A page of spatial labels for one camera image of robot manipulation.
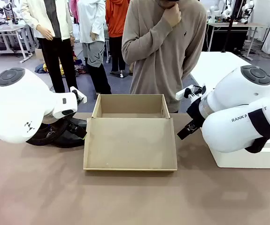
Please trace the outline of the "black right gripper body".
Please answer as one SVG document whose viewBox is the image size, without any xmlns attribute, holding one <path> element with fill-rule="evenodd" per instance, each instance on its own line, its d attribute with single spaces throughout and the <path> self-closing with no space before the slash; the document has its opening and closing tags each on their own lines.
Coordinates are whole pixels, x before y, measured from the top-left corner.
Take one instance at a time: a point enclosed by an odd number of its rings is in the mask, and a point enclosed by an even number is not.
<svg viewBox="0 0 270 225">
<path fill-rule="evenodd" d="M 203 122 L 207 118 L 207 114 L 203 108 L 201 97 L 194 96 L 190 98 L 191 105 L 187 109 L 187 114 L 192 121 L 187 124 L 188 128 L 201 128 Z"/>
</svg>

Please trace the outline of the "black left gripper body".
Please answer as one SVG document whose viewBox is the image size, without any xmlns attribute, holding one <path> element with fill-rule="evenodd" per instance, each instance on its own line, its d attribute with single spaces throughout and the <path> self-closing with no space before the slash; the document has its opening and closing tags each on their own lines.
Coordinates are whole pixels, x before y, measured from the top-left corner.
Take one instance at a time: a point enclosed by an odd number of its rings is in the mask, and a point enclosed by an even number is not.
<svg viewBox="0 0 270 225">
<path fill-rule="evenodd" d="M 65 129 L 64 131 L 69 132 L 85 132 L 86 131 L 86 120 L 77 119 L 71 116 L 63 118 Z"/>
</svg>

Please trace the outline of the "person's right hand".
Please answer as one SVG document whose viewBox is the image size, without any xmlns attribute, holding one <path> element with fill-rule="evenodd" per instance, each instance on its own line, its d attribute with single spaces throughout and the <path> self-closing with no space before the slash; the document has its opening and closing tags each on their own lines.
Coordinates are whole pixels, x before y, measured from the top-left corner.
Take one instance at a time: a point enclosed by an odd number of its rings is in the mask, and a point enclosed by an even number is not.
<svg viewBox="0 0 270 225">
<path fill-rule="evenodd" d="M 162 18 L 164 18 L 171 27 L 175 27 L 181 21 L 181 12 L 178 4 L 168 8 L 164 11 Z"/>
</svg>

